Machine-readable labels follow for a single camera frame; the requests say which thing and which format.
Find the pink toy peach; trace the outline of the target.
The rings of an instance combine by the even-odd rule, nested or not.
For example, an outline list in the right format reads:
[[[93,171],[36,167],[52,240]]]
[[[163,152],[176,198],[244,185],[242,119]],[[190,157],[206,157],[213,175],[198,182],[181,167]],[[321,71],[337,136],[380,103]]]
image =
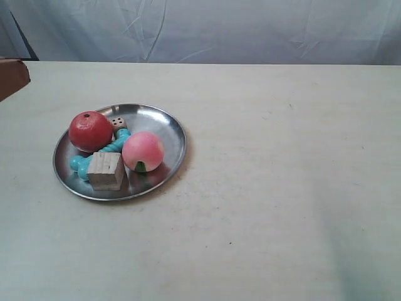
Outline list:
[[[138,132],[124,143],[122,159],[130,170],[150,172],[161,165],[164,159],[164,145],[156,134]]]

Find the small beige die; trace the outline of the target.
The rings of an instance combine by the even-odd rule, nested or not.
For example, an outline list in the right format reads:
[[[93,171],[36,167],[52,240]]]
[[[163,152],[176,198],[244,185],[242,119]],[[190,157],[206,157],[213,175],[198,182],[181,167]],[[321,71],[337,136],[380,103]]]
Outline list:
[[[120,129],[127,129],[127,123],[124,118],[116,117],[110,120],[114,132],[118,132]]]

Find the wooden cube block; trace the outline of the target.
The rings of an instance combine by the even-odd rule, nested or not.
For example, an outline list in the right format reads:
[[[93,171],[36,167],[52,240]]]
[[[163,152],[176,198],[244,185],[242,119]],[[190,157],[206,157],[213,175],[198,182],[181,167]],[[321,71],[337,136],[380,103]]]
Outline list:
[[[95,191],[119,191],[125,175],[121,153],[95,152],[86,175]]]

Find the red toy apple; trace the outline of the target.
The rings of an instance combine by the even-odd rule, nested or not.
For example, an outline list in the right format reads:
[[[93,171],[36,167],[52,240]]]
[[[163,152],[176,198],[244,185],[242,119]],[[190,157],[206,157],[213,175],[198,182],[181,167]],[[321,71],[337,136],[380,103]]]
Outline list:
[[[112,141],[113,127],[101,113],[86,111],[71,121],[68,136],[78,150],[96,152]]]

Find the teal rubber bone toy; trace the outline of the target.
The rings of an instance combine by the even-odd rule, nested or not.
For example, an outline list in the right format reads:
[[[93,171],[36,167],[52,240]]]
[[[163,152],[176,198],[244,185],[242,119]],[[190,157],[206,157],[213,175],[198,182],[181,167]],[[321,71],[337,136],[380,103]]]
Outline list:
[[[131,134],[131,131],[128,129],[122,128],[117,130],[117,138],[113,142],[100,149],[99,152],[121,152],[124,143],[131,136]],[[89,181],[89,177],[86,173],[88,172],[93,155],[94,154],[88,157],[74,156],[70,159],[71,169],[76,172],[78,177],[83,181]]]

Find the dark stand pole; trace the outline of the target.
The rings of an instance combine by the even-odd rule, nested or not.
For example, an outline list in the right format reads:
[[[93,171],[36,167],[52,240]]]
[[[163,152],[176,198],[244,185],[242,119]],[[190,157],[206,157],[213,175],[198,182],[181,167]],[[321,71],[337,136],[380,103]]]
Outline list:
[[[38,61],[7,1],[1,0],[1,58]]]

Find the brown cardboard box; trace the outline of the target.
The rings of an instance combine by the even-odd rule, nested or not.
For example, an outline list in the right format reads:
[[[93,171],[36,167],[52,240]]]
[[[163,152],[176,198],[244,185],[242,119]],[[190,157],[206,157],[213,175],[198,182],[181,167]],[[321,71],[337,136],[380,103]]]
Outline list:
[[[31,82],[28,67],[22,60],[1,58],[0,102],[10,97]]]

